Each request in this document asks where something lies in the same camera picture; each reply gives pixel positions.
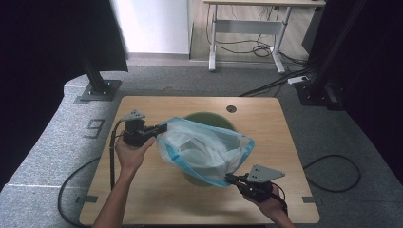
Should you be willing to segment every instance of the dark curtain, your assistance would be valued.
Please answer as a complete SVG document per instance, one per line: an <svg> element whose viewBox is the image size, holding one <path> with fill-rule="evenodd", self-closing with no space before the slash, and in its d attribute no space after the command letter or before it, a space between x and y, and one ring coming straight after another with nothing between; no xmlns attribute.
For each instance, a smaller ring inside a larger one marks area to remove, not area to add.
<svg viewBox="0 0 403 228"><path fill-rule="evenodd" d="M323 78L340 85L342 105L403 183L403 3L347 2L327 1L312 57L326 57L332 37L346 23L346 12L365 2Z"/></svg>
<svg viewBox="0 0 403 228"><path fill-rule="evenodd" d="M127 71L109 1L1 1L1 187L51 120L65 83L86 74L79 51L99 71Z"/></svg>

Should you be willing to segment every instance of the gray platform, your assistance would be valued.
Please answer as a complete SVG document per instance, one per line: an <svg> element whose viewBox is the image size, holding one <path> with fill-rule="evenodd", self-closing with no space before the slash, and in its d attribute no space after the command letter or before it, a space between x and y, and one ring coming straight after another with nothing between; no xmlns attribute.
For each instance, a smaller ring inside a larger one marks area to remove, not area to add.
<svg viewBox="0 0 403 228"><path fill-rule="evenodd" d="M0 194L0 227L74 227L58 212L59 191L75 170L101 156L124 96L239 96L279 77L275 66L218 65L217 72L210 73L206 63L138 64L142 66L130 66L128 73L102 73L105 79L123 82L112 102L74 104L88 80L84 75L66 84L65 98L57 113ZM276 91L274 88L259 96L272 96ZM402 185L348 114L302 106L290 85L284 85L277 97L303 165L321 156L338 154L353 160L362 173L359 185L346 193L329 193L311 186L320 222L299 226L402 227ZM100 124L103 125L97 136L98 129L94 127ZM78 222L81 200L96 164L78 172L62 196L62 209L74 222ZM340 188L355 180L356 171L345 161L329 159L307 169L306 175L328 188Z"/></svg>

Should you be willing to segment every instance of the desk leg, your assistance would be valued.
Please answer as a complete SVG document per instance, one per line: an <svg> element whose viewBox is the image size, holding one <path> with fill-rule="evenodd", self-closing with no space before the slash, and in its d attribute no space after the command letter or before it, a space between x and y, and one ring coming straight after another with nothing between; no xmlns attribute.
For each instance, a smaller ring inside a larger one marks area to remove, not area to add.
<svg viewBox="0 0 403 228"><path fill-rule="evenodd" d="M290 18L291 14L291 7L287 7L287 11L285 11L285 17L282 21L281 29L278 34L278 39L276 39L275 47L271 47L270 50L272 51L272 56L275 61L276 67L278 68L278 73L283 74L285 73L284 66L280 60L280 56L278 55L279 46L281 45L282 38L284 37L285 29L288 25L288 19Z"/></svg>
<svg viewBox="0 0 403 228"><path fill-rule="evenodd" d="M213 22L211 23L211 45L210 45L210 58L208 61L208 69L211 72L216 70L216 24L217 24L217 7L214 5Z"/></svg>

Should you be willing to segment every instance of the hole in table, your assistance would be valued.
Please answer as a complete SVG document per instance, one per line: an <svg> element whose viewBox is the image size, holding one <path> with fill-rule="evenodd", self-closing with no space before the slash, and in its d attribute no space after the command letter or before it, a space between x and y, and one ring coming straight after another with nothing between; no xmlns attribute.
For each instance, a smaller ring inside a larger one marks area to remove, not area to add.
<svg viewBox="0 0 403 228"><path fill-rule="evenodd" d="M227 111L228 111L229 113L234 113L234 112L237 111L237 108L236 108L235 106L233 106L233 105L227 106L226 109L227 109Z"/></svg>

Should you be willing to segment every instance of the black cable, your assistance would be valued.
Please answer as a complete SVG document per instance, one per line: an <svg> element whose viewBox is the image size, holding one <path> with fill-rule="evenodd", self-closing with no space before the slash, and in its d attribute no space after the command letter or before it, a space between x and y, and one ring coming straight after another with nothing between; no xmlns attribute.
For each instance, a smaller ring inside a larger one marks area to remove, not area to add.
<svg viewBox="0 0 403 228"><path fill-rule="evenodd" d="M307 68L307 69L302 69L302 70L297 70L297 71L294 71L294 72L290 72L290 73L282 76L281 78L273 81L270 84L267 84L267 85L261 86L259 88L250 90L248 92L242 93L242 94L240 94L240 97L245 97L245 96L248 96L248 95L251 95L251 94L254 94L254 93L258 93L258 92L261 92L262 90L267 89L267 88L280 86L280 85L286 83L289 78L305 74L305 73L309 72L310 70L311 70L310 68Z"/></svg>
<svg viewBox="0 0 403 228"><path fill-rule="evenodd" d="M235 13L234 13L234 6L232 6L232 5L231 5L231 12L232 12L232 15L235 17L235 19L238 19L237 16L235 15Z"/></svg>
<svg viewBox="0 0 403 228"><path fill-rule="evenodd" d="M284 85L284 84L281 84L281 85L278 87L278 90L277 90L277 92L276 92L275 94L273 94L273 97L277 97L279 91L281 90L282 85Z"/></svg>
<svg viewBox="0 0 403 228"><path fill-rule="evenodd" d="M259 14L258 20L261 21L261 19L263 18L264 13L266 12L266 10L268 10L269 7L263 7L263 10L261 11L261 13Z"/></svg>
<svg viewBox="0 0 403 228"><path fill-rule="evenodd" d="M115 186L115 139L116 139L116 130L121 124L121 121L118 121L115 124L115 127L110 134L110 142L109 142L109 157L110 157L110 190Z"/></svg>
<svg viewBox="0 0 403 228"><path fill-rule="evenodd" d="M85 226L85 225L83 225L83 224L81 224L81 223L77 223L77 222L74 222L74 221L70 220L70 219L65 215L65 213L63 212L63 209L62 209L62 196L63 196L63 192L65 191L66 185L67 185L67 183L68 183L79 171L81 171L82 169L84 169L85 167L87 167L89 164L91 164L91 163L93 163L93 162L96 162L96 161L99 160L100 158L101 158L101 157L98 157L98 158L96 158L96 159L94 159L94 160L91 160L91 161L85 163L85 164L84 164L83 166L81 166L80 168L78 168L78 169L77 169L76 171L74 171L70 176L68 176L68 178L65 180L65 182L63 182L62 186L60 187L59 196L58 196L58 198L57 198L57 210L59 211L59 214L60 214L60 216L63 218L63 220L66 221L66 222L67 222L68 224L70 224L70 225L74 225L74 226L77 226L77 227L90 227L90 226Z"/></svg>
<svg viewBox="0 0 403 228"><path fill-rule="evenodd" d="M270 49L270 46L269 46L269 45L266 45L266 44L263 43L264 46L262 46L262 45L260 44L261 42L259 42L259 38L258 38L258 40L257 40L257 43L258 43L258 44L252 48L252 52L253 52L256 56L258 56L258 57L268 57L268 56L272 55L272 50ZM260 50L266 51L266 54L264 54L264 55L258 54L258 51L260 51Z"/></svg>
<svg viewBox="0 0 403 228"><path fill-rule="evenodd" d="M287 205L287 202L285 201L285 193L284 193L284 191L283 191L282 188L281 188L280 186L278 186L277 184L275 184L275 183L273 183L273 182L271 182L271 183L272 183L273 185L277 186L278 189L281 190L282 195L284 196L284 198L282 199L281 196L278 196L277 194L275 194L275 193L273 193L273 192L270 193L270 197L273 198L273 199L275 199L275 200L277 200L277 201L281 204L282 210L283 210L284 213L288 216L288 205Z"/></svg>
<svg viewBox="0 0 403 228"><path fill-rule="evenodd" d="M279 7L276 7L275 10L278 12L276 16L276 21L278 21L278 15L279 15Z"/></svg>
<svg viewBox="0 0 403 228"><path fill-rule="evenodd" d="M208 6L208 11L207 11L207 19L206 19L206 25L205 25L205 34L206 34L206 37L207 37L207 42L208 42L208 44L209 45L211 45L211 42L210 42L210 39L209 39L209 37L208 37L208 31L207 31L207 29L208 29L208 19L209 19L209 17L210 17L210 5ZM266 46L265 48L270 48L271 46L269 46L269 45L267 45L267 44L265 44L265 43L263 43L263 42L261 42L261 41L259 41L259 38L258 38L258 40L243 40L243 41L234 41L234 42L221 42L221 41L217 41L216 40L216 43L218 43L218 44L223 44L223 45L234 45L234 44L240 44L240 43L250 43L250 42L256 42L256 43L258 43L258 44L261 44L261 45L264 45L264 46ZM231 50L231 49L228 49L228 48L226 48L226 47L221 47L221 46L216 46L216 48L221 48L221 49L224 49L224 50L226 50L226 51L229 51L229 52L231 52L231 53L234 53L234 54L249 54L249 53L255 53L257 56L259 56L259 57L267 57L267 56L269 56L269 55L271 55L271 51L270 51L270 54L267 54L267 55L263 55L263 56L260 56L260 55L258 55L257 53L256 53L256 51L254 50L254 48L256 48L257 50L259 50L259 48L258 47L254 47L252 50L249 50L249 51L234 51L234 50Z"/></svg>
<svg viewBox="0 0 403 228"><path fill-rule="evenodd" d="M290 57L290 56L284 54L283 52L279 52L279 54L281 55L281 57L282 57L284 60L289 60L289 61L291 61L291 63L293 63L293 64L295 64L295 65L299 65L299 66L304 66L304 67L305 67L305 66L308 64L308 61L292 58L292 57Z"/></svg>
<svg viewBox="0 0 403 228"><path fill-rule="evenodd" d="M306 168L310 167L311 165L313 165L313 164L315 164L315 163L317 163L317 162L319 162L319 161L322 161L322 160L324 160L324 159L331 158L331 157L338 157L338 158L344 159L344 160L348 161L349 163L351 163L351 164L353 165L353 167L356 169L357 174L358 174L358 177L356 178L355 182L354 182L353 184L351 184L350 186L346 187L346 188L334 190L334 189L328 189L328 188L322 187L322 186L318 185L316 182L314 182L313 180L311 180L311 179L309 179L309 178L306 178L307 181L310 182L312 185L314 185L314 186L316 186L316 187L318 187L318 188L320 188L320 189L322 189L322 190L324 190L324 191L333 192L333 193L343 193L343 192L347 192L347 191L349 191L350 189L356 187L356 186L358 185L359 181L361 180L361 172L359 171L358 166L357 166L353 161L351 161L350 159L348 159L348 158L346 158L346 157L344 157L344 156L341 156L341 155L327 155L327 156L323 156L323 157L321 157L321 158L319 158L319 159L316 159L316 160L314 160L314 161L308 163L307 165L303 166L303 169L305 170Z"/></svg>

